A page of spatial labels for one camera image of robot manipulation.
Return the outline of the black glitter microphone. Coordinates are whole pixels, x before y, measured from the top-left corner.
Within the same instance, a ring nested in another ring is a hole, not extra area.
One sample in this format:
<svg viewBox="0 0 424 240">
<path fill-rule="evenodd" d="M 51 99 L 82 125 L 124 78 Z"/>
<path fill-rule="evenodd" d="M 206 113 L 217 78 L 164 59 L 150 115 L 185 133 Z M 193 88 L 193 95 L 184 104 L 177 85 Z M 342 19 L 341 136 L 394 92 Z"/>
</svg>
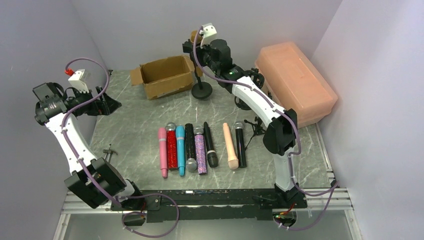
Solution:
<svg viewBox="0 0 424 240">
<path fill-rule="evenodd" d="M 185 168 L 187 171 L 193 173 L 197 170 L 198 164 L 196 161 L 194 127 L 191 123 L 185 124 L 185 153 L 186 153 Z"/>
</svg>

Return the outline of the purple glitter microphone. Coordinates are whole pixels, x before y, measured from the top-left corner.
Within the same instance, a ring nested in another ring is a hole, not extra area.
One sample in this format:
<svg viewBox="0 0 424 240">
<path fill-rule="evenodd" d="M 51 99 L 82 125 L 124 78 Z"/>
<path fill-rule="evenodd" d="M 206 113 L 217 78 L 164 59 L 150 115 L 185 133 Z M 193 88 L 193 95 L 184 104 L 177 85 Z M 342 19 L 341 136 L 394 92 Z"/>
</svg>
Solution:
<svg viewBox="0 0 424 240">
<path fill-rule="evenodd" d="M 207 171 L 204 129 L 201 126 L 196 126 L 193 132 L 194 132 L 194 140 L 195 140 L 197 171 L 199 175 L 206 175 L 208 171 Z"/>
</svg>

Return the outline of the blue microphone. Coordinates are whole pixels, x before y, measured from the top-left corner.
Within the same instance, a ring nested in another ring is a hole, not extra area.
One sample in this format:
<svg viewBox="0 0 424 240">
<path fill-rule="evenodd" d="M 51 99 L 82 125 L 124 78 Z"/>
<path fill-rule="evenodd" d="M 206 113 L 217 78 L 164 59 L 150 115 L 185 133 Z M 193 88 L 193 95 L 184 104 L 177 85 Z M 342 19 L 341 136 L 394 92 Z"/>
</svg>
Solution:
<svg viewBox="0 0 424 240">
<path fill-rule="evenodd" d="M 185 176 L 186 154 L 185 154 L 185 128 L 178 125 L 175 130 L 177 167 L 181 177 Z"/>
</svg>

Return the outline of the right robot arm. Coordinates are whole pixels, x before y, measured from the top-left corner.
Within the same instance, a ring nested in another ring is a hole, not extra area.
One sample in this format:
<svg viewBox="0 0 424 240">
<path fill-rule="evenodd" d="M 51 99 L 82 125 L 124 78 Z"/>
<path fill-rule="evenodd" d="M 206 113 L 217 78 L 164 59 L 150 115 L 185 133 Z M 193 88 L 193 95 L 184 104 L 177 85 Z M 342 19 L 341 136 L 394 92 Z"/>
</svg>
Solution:
<svg viewBox="0 0 424 240">
<path fill-rule="evenodd" d="M 286 110 L 271 100 L 254 83 L 252 71 L 244 70 L 233 63 L 231 50 L 223 39 L 213 40 L 203 47 L 187 40 L 182 51 L 189 54 L 200 68 L 212 70 L 212 78 L 229 93 L 247 104 L 265 125 L 263 144 L 272 154 L 275 165 L 275 196 L 281 203 L 298 203 L 305 199 L 294 176 L 292 157 L 299 146 L 297 113 Z"/>
</svg>

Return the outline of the black clip round-base stand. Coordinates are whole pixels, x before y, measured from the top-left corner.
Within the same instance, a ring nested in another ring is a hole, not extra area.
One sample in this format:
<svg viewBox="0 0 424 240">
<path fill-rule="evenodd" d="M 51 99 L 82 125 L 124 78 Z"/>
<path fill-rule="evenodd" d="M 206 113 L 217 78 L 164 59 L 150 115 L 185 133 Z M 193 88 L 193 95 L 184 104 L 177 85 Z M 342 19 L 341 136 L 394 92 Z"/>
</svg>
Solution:
<svg viewBox="0 0 424 240">
<path fill-rule="evenodd" d="M 194 76 L 196 83 L 192 86 L 191 94 L 195 99 L 204 100 L 211 96 L 213 89 L 212 86 L 205 81 L 201 80 L 203 72 L 198 66 L 195 67 Z"/>
</svg>

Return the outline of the red glitter microphone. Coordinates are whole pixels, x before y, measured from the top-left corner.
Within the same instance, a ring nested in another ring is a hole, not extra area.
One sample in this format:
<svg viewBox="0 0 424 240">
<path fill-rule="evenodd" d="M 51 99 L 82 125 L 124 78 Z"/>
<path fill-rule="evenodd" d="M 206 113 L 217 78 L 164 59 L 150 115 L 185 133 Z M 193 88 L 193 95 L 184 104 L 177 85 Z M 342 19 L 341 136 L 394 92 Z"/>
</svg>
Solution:
<svg viewBox="0 0 424 240">
<path fill-rule="evenodd" d="M 178 170 L 176 124 L 168 122 L 165 130 L 168 169 L 175 171 Z"/>
</svg>

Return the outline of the cardboard box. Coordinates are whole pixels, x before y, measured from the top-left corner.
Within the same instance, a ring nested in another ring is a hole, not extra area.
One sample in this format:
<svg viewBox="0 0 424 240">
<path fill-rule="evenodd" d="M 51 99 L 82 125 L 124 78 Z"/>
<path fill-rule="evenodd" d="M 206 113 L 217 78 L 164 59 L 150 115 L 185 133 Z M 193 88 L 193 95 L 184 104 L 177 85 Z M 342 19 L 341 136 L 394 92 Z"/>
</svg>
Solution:
<svg viewBox="0 0 424 240">
<path fill-rule="evenodd" d="M 195 67 L 186 55 L 171 56 L 141 64 L 130 71 L 132 86 L 142 85 L 146 98 L 154 100 L 190 90 Z"/>
</svg>

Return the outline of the gold microphone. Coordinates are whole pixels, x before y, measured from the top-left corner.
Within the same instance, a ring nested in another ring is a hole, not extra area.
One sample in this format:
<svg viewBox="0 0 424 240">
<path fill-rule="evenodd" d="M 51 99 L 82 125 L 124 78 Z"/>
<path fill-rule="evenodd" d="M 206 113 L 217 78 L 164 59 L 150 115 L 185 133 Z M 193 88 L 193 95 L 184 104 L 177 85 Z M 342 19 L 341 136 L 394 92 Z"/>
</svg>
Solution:
<svg viewBox="0 0 424 240">
<path fill-rule="evenodd" d="M 194 43 L 195 42 L 196 33 L 197 33 L 196 30 L 194 30 L 194 31 L 191 32 L 191 36 L 190 36 L 190 42 L 191 43 Z M 201 43 L 202 39 L 203 39 L 203 37 L 200 35 L 197 38 L 196 44 L 199 45 Z M 194 60 L 194 57 L 193 57 L 193 53 L 190 53 L 190 59 L 193 62 L 193 66 L 195 67 L 195 72 L 194 73 L 195 73 L 196 77 L 199 77 L 199 78 L 202 77 L 203 76 L 203 72 L 197 66 L 196 61 Z"/>
</svg>

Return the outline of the pink microphone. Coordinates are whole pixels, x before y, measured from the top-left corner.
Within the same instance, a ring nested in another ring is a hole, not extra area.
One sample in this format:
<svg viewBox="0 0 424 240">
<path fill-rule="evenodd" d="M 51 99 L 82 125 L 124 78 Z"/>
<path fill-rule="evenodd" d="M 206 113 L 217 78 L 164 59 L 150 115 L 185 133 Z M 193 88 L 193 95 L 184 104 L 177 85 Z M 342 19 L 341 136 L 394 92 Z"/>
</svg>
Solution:
<svg viewBox="0 0 424 240">
<path fill-rule="evenodd" d="M 167 131 L 164 127 L 158 129 L 157 138 L 159 143 L 159 161 L 161 176 L 168 178 L 168 155 L 167 155 Z"/>
</svg>

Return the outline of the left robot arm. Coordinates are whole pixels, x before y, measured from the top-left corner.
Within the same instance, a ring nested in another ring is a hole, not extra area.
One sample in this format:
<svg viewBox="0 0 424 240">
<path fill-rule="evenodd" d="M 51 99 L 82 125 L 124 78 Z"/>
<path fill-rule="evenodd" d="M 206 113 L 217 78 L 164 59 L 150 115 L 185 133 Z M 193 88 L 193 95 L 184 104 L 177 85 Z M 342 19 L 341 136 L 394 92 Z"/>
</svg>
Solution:
<svg viewBox="0 0 424 240">
<path fill-rule="evenodd" d="M 77 117 L 81 115 L 108 116 L 122 104 L 103 93 L 69 114 L 73 107 L 92 99 L 92 92 L 73 88 L 74 95 L 67 96 L 63 87 L 55 82 L 43 83 L 32 91 L 38 98 L 36 122 L 53 133 L 67 158 L 70 177 L 64 183 L 68 190 L 93 209 L 109 200 L 118 207 L 136 207 L 128 201 L 129 197 L 141 194 L 136 185 L 124 179 L 108 160 L 91 151 L 77 124 Z"/>
</svg>

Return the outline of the plain black microphone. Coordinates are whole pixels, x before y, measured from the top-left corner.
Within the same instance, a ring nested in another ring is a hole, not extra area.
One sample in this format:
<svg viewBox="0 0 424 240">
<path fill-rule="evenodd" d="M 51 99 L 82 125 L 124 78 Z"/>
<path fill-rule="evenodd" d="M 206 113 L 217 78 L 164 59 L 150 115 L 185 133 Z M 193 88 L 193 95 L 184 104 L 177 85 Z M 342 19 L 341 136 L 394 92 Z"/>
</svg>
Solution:
<svg viewBox="0 0 424 240">
<path fill-rule="evenodd" d="M 213 144 L 211 129 L 206 121 L 203 123 L 203 133 L 208 164 L 211 168 L 216 168 L 219 164 L 219 160 Z"/>
</svg>

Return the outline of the black silver-head microphone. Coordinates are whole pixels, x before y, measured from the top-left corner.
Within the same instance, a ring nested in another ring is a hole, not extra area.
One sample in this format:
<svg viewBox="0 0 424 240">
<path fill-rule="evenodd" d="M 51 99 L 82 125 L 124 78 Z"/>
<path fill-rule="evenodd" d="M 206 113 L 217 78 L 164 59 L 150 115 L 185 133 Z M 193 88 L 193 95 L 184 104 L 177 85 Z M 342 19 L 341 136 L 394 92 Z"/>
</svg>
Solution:
<svg viewBox="0 0 424 240">
<path fill-rule="evenodd" d="M 236 136 L 238 167 L 246 168 L 247 159 L 246 159 L 246 149 L 245 149 L 245 143 L 244 143 L 244 131 L 243 131 L 244 125 L 241 121 L 236 121 L 233 127 L 235 129 L 235 136 Z"/>
</svg>

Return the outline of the black tripod shock-mount stand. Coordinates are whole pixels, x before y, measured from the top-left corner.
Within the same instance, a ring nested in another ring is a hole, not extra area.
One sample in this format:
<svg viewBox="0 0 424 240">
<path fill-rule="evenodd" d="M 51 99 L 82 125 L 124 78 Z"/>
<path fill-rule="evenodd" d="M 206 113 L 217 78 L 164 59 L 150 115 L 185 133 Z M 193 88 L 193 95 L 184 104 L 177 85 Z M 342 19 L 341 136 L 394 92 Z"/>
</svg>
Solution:
<svg viewBox="0 0 424 240">
<path fill-rule="evenodd" d="M 251 110 L 251 108 L 244 102 L 244 101 L 242 101 L 242 100 L 240 100 L 238 97 L 234 97 L 234 103 L 235 103 L 235 105 L 239 108 L 239 109 L 241 109 L 241 110 L 244 110 L 244 111 L 249 111 L 249 110 Z M 254 138 L 254 137 L 256 137 L 256 136 L 261 136 L 261 135 L 264 135 L 265 134 L 265 132 L 266 132 L 266 130 L 264 129 L 264 127 L 262 126 L 262 124 L 263 124 L 263 121 L 258 117 L 258 116 L 256 116 L 255 118 L 254 118 L 254 122 L 251 122 L 251 121 L 248 121 L 248 120 L 244 120 L 244 123 L 246 123 L 246 124 L 249 124 L 249 125 L 251 125 L 251 127 L 252 127 L 252 136 L 251 136 L 251 138 L 250 138 L 250 140 L 249 140 L 249 142 L 247 143 L 247 145 L 245 146 L 245 150 L 247 150 L 248 149 L 248 146 L 249 146 L 249 144 L 250 144 L 250 142 L 252 141 L 252 139 Z"/>
</svg>

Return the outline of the black shock-mount round-base stand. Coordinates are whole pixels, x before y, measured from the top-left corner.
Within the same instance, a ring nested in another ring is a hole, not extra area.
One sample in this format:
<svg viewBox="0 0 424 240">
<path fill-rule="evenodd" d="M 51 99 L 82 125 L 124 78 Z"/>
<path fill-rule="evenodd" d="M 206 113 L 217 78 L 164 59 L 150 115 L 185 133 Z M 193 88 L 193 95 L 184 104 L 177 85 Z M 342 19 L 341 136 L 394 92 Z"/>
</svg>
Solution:
<svg viewBox="0 0 424 240">
<path fill-rule="evenodd" d="M 260 73 L 258 68 L 251 68 L 250 70 L 246 70 L 247 75 L 251 77 L 253 83 L 259 88 L 262 89 L 265 83 L 264 76 Z"/>
</svg>

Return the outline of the beige plastic microphone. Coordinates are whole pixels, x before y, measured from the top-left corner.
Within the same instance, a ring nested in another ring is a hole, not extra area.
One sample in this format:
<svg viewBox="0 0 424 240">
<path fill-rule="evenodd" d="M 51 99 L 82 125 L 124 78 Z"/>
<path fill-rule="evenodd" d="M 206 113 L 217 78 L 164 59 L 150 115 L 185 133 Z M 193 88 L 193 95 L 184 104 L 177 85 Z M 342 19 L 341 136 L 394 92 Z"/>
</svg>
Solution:
<svg viewBox="0 0 424 240">
<path fill-rule="evenodd" d="M 235 153 L 235 148 L 228 123 L 224 122 L 222 124 L 222 129 L 227 150 L 227 163 L 231 170 L 235 170 L 239 167 L 239 160 Z"/>
</svg>

